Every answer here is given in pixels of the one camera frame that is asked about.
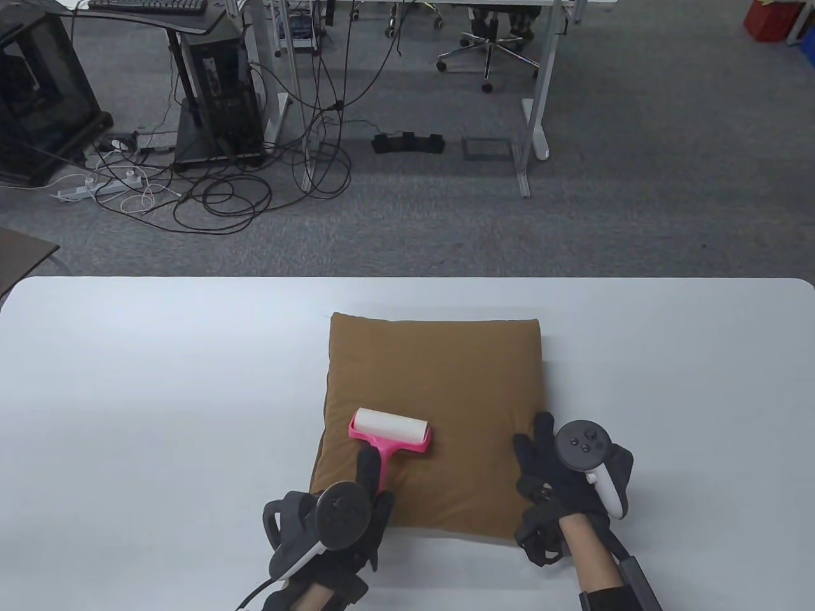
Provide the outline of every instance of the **hand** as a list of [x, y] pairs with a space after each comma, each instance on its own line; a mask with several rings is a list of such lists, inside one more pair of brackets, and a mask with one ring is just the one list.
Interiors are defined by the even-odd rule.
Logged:
[[575, 513], [586, 514], [595, 528], [607, 529], [608, 512], [594, 486], [583, 473], [572, 471], [555, 453], [555, 419], [540, 411], [535, 415], [535, 440], [515, 435], [515, 457], [521, 468], [517, 488], [534, 507], [523, 513], [515, 540], [529, 559], [543, 566], [563, 557], [559, 521]]
[[366, 444], [357, 454], [356, 481], [372, 499], [371, 521], [359, 540], [344, 550], [328, 551], [315, 556], [295, 573], [284, 590], [275, 592], [266, 601], [264, 611], [289, 609], [314, 584], [334, 592], [337, 607], [353, 604], [368, 591], [368, 585], [357, 573], [368, 563], [378, 567], [377, 550], [394, 508], [394, 495], [388, 490], [379, 493], [381, 458], [379, 451]]

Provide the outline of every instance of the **keyboard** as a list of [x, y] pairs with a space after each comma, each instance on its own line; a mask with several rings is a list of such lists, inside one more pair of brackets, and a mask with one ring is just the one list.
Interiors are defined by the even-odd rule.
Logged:
[[90, 0], [92, 11], [153, 13], [156, 15], [201, 15], [207, 0]]

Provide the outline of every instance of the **power strip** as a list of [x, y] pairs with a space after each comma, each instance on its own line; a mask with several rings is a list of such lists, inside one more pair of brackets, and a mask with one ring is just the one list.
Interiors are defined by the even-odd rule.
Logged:
[[141, 191], [142, 177], [136, 176], [133, 170], [124, 178], [114, 178], [110, 184], [96, 182], [93, 178], [85, 180], [85, 185], [68, 191], [57, 191], [59, 201], [81, 201], [91, 197], [111, 196], [123, 191]]

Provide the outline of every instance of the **computer case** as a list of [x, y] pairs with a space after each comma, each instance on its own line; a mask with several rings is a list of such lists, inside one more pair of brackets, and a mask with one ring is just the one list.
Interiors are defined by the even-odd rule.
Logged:
[[181, 36], [181, 50], [195, 100], [190, 104], [185, 99], [182, 105], [174, 167], [264, 156], [262, 113], [245, 30], [223, 19], [210, 34]]
[[62, 20], [0, 0], [0, 180], [44, 185], [112, 125]]

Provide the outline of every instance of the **red box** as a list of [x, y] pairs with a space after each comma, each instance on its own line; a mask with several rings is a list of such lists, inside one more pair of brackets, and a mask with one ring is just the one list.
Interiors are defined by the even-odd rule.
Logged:
[[803, 2], [762, 4], [760, 0], [753, 0], [744, 18], [744, 27], [758, 42], [781, 42], [792, 30], [802, 8]]

